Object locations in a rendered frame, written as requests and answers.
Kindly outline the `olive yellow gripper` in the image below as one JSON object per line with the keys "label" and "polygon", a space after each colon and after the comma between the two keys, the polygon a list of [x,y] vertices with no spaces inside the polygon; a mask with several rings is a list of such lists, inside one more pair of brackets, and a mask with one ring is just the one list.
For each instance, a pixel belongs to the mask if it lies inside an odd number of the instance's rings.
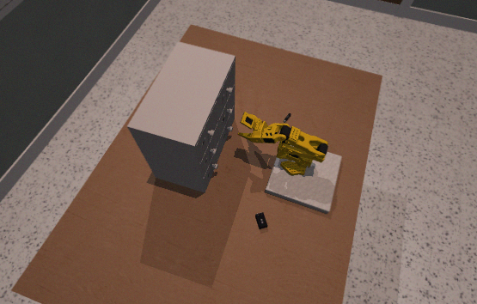
{"label": "olive yellow gripper", "polygon": [[254,129],[253,133],[238,133],[239,136],[246,138],[247,140],[253,143],[264,143],[262,140],[262,132],[268,127],[266,121],[258,119],[253,114],[248,114],[244,112],[242,116],[241,124],[247,126],[249,129]]}

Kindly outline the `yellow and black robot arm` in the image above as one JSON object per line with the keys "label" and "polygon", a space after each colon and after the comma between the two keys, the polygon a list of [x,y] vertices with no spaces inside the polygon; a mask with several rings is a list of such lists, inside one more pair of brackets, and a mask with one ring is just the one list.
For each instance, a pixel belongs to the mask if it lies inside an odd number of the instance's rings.
{"label": "yellow and black robot arm", "polygon": [[[281,130],[280,133],[279,130]],[[311,159],[322,163],[327,154],[327,141],[316,136],[310,136],[294,126],[290,128],[288,124],[274,123],[269,125],[262,132],[262,140],[264,143],[280,141],[277,157],[288,160],[282,161],[280,166],[289,175],[304,175]]]}

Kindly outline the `dark grey chest of drawers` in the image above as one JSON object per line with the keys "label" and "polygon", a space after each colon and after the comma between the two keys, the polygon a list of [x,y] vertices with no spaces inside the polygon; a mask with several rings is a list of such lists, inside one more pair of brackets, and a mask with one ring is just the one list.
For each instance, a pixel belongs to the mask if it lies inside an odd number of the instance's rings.
{"label": "dark grey chest of drawers", "polygon": [[196,144],[235,56],[177,42],[128,129],[158,179],[205,192]]}

